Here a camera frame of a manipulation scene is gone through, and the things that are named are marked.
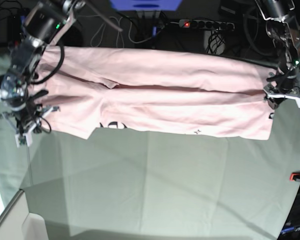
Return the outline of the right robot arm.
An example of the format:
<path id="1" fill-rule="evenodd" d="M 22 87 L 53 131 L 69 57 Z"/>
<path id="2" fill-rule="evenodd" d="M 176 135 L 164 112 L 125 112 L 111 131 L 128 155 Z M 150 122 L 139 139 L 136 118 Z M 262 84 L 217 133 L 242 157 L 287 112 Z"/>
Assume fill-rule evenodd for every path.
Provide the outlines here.
<path id="1" fill-rule="evenodd" d="M 58 106 L 43 106 L 36 100 L 46 96 L 46 89 L 29 93 L 30 85 L 46 82 L 61 68 L 65 59 L 65 47 L 61 43 L 57 66 L 42 80 L 37 80 L 36 68 L 44 51 L 51 42 L 57 42 L 71 26 L 75 11 L 85 5 L 83 0 L 40 0 L 22 23 L 24 38 L 11 51 L 11 64 L 5 74 L 0 75 L 0 102 L 9 112 L 0 114 L 14 130 L 17 147 L 30 146 L 32 133 L 50 133 L 42 123 L 46 117 L 58 111 Z"/>

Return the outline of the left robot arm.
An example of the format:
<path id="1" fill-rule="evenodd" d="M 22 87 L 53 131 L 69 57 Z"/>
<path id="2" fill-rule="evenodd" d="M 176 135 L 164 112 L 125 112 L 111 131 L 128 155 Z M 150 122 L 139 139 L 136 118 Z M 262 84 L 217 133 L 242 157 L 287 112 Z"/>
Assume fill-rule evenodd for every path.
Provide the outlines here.
<path id="1" fill-rule="evenodd" d="M 264 57 L 272 56 L 257 48 L 248 33 L 248 15 L 259 11 L 265 21 L 265 31 L 272 39 L 278 54 L 276 72 L 269 74 L 263 87 L 265 100 L 272 109 L 277 109 L 285 100 L 293 100 L 300 108 L 300 30 L 292 0 L 256 0 L 243 16 L 243 30 L 250 46 Z"/>

